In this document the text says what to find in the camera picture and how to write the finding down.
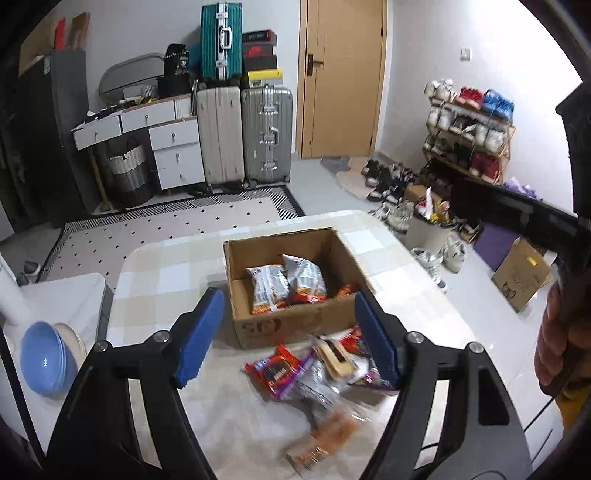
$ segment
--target wooden door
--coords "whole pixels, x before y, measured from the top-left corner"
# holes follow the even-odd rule
[[[302,158],[369,155],[384,0],[308,0]]]

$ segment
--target human hand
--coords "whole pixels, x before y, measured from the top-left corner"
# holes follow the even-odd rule
[[[562,354],[566,349],[567,342],[583,350],[591,350],[591,322],[579,321],[565,330],[557,321],[560,307],[560,288],[558,284],[555,284],[548,292],[548,305],[538,334],[538,346],[534,358],[535,374],[544,386],[550,385],[554,377],[562,370]],[[588,354],[575,373],[575,378],[571,380],[589,377],[591,377],[591,361]]]

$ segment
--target blue gripper pad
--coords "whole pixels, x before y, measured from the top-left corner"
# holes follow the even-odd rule
[[[380,377],[388,381],[393,388],[400,389],[404,377],[404,348],[402,345],[395,346],[390,341],[381,324],[381,317],[392,317],[392,320],[398,323],[400,321],[394,316],[386,315],[381,309],[376,312],[366,295],[364,291],[360,291],[355,296],[355,321],[363,333]]]
[[[204,293],[197,307],[191,313],[185,313],[174,324],[170,332],[172,335],[179,331],[181,335],[186,335],[186,341],[180,348],[178,358],[178,368],[175,374],[179,388],[184,388],[189,380],[192,380],[199,373],[207,349],[215,336],[220,322],[224,316],[224,295],[216,288],[208,288]],[[183,332],[183,326],[190,327],[191,330]]]

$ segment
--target light switch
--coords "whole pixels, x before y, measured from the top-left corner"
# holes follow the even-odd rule
[[[461,61],[470,61],[472,59],[472,48],[463,48],[460,53]]]

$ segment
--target stacked bowl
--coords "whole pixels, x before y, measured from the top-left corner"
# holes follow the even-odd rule
[[[31,390],[49,398],[62,398],[78,372],[72,352],[46,322],[37,322],[25,332],[21,370]]]

